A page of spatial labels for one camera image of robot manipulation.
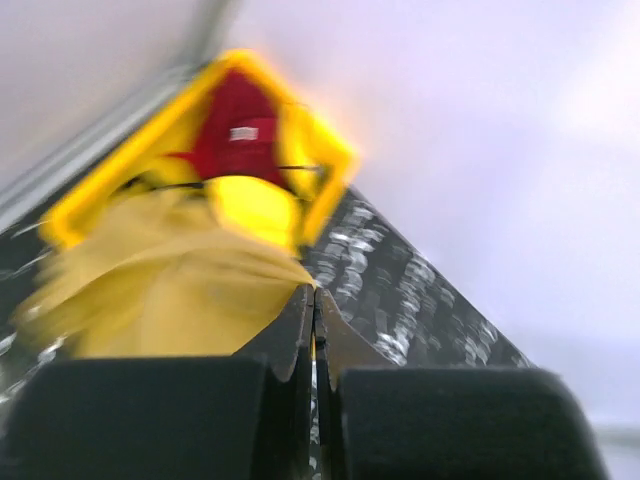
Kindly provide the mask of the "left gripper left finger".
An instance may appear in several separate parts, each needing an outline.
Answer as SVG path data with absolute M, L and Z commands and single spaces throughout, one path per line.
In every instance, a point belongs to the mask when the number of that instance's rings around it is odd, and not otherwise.
M 314 291 L 230 356 L 57 361 L 18 395 L 5 479 L 306 479 Z

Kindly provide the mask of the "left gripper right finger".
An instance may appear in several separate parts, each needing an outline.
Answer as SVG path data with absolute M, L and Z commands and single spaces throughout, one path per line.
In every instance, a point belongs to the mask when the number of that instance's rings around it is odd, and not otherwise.
M 315 294 L 326 479 L 603 479 L 577 400 L 553 373 L 398 367 Z

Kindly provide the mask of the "mustard yellow bra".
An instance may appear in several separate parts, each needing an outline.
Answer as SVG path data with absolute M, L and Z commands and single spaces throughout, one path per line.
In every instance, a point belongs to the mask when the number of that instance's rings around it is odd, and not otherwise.
M 61 341 L 76 358 L 228 355 L 311 281 L 289 254 L 223 227 L 207 201 L 161 191 L 117 202 L 46 259 L 12 321 L 33 346 Z

